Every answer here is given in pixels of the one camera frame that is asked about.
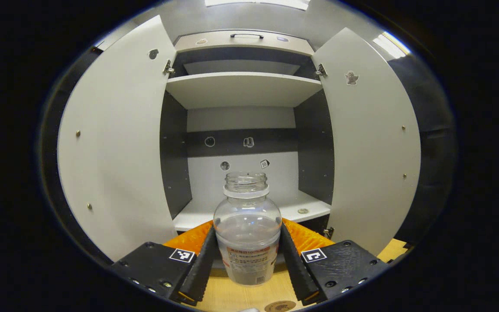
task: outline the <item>cabinet door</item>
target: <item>cabinet door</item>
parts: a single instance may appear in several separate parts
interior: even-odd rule
[[[334,140],[333,240],[351,239],[376,255],[400,228],[415,194],[421,161],[415,113],[394,71],[350,29],[311,59],[327,71],[321,83]],[[349,71],[358,76],[355,83]]]
[[[163,69],[175,55],[161,18],[148,20],[93,62],[62,116],[57,157],[66,200],[113,261],[176,236],[159,157]]]

